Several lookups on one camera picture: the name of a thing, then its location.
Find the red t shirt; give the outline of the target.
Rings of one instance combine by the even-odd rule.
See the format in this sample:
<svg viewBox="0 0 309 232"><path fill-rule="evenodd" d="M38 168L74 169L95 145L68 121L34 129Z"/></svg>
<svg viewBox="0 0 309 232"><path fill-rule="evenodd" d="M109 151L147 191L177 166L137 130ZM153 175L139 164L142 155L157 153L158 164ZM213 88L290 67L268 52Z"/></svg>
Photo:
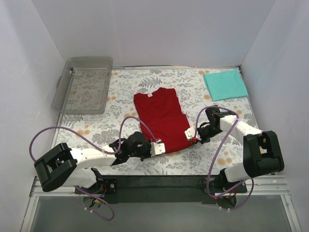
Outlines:
<svg viewBox="0 0 309 232"><path fill-rule="evenodd" d="M147 140L153 136L161 139L167 154L191 146L184 133L190 125L175 89L161 87L150 94L137 93L133 102L139 119L144 123L141 130Z"/></svg>

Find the clear plastic bin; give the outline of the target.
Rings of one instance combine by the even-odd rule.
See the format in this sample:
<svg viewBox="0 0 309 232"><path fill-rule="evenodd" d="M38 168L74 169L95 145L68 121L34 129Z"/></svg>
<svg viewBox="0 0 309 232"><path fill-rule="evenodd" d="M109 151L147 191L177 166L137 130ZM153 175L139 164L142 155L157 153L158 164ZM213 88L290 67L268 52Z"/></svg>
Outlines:
<svg viewBox="0 0 309 232"><path fill-rule="evenodd" d="M68 115L100 115L106 108L111 57L73 57L66 61L51 105Z"/></svg>

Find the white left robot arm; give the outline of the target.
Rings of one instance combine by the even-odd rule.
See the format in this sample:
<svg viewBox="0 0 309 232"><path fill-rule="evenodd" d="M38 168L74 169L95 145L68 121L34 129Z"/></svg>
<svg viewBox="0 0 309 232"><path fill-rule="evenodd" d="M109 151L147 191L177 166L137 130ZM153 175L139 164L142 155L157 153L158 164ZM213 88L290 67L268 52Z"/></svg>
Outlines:
<svg viewBox="0 0 309 232"><path fill-rule="evenodd" d="M44 192L73 185L98 193L103 187L103 177L96 167L122 164L130 157L144 160L154 155L155 143L147 140L143 133L135 132L101 150L70 148L66 143L60 143L35 161L34 168Z"/></svg>

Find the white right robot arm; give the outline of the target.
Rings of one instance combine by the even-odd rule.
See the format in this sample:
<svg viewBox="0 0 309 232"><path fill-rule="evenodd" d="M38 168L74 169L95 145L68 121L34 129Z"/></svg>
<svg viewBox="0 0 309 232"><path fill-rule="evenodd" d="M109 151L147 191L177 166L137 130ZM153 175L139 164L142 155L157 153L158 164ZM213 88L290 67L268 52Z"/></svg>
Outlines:
<svg viewBox="0 0 309 232"><path fill-rule="evenodd" d="M243 149L242 162L224 168L213 180L206 180L206 188L229 192L242 181L284 170L284 161L277 134L262 131L239 119L239 115L217 105L205 107L208 121L197 124L194 138L200 144L209 143L213 137L225 132L240 142Z"/></svg>

